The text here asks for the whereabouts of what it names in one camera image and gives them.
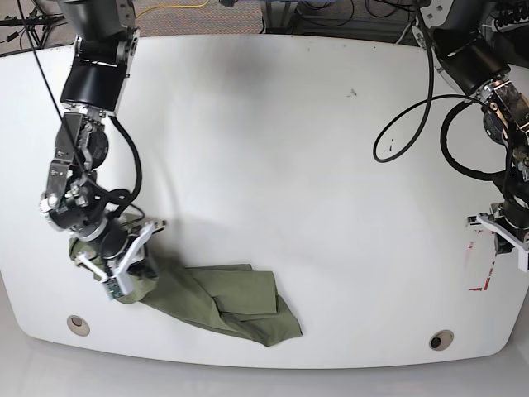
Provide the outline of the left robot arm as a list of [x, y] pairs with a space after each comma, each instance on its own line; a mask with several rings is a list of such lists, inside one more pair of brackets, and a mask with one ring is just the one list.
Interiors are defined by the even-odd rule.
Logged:
[[[427, 48], [448, 82], [465, 96], [441, 126], [441, 153], [457, 172], [493, 183], [503, 196], [488, 213], [469, 218], [494, 234], [497, 254], [528, 246], [528, 101], [509, 79], [508, 63], [486, 40], [482, 25], [495, 1], [415, 1]], [[450, 125], [470, 104], [479, 104], [489, 138], [504, 146], [503, 170], [490, 173], [460, 164], [448, 149]]]

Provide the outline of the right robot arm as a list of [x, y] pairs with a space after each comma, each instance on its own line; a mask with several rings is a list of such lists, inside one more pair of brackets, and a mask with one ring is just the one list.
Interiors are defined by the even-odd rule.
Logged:
[[[74, 237], [76, 263], [91, 271], [112, 297], [126, 296], [157, 282], [147, 242], [164, 228], [163, 222], [143, 218], [122, 220], [143, 182], [139, 151], [117, 120], [140, 38], [136, 12], [131, 1], [61, 1], [59, 7], [77, 37], [40, 210], [52, 227]], [[104, 119], [131, 150], [136, 172], [132, 189], [107, 190], [97, 182], [97, 169], [109, 150]]]

